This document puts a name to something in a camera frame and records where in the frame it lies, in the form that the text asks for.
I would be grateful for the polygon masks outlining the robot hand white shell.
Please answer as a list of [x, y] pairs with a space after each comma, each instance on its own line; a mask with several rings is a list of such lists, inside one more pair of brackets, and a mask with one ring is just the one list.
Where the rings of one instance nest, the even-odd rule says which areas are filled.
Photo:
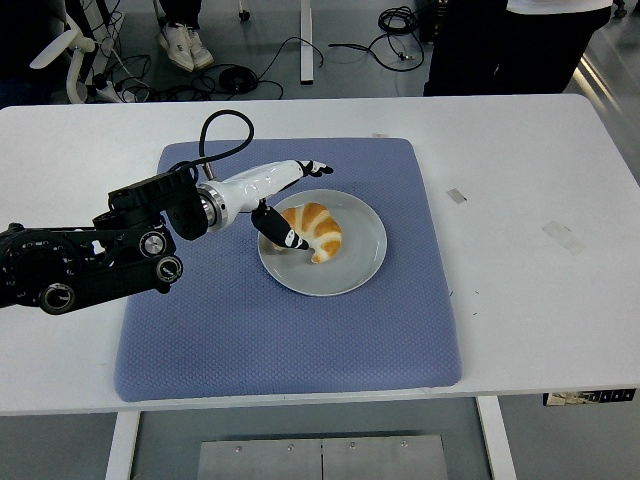
[[333, 168], [313, 160], [269, 163], [213, 182], [216, 200], [215, 226], [225, 228], [239, 213], [250, 213], [253, 226], [276, 246], [307, 250], [309, 244], [266, 201], [306, 176], [321, 177]]

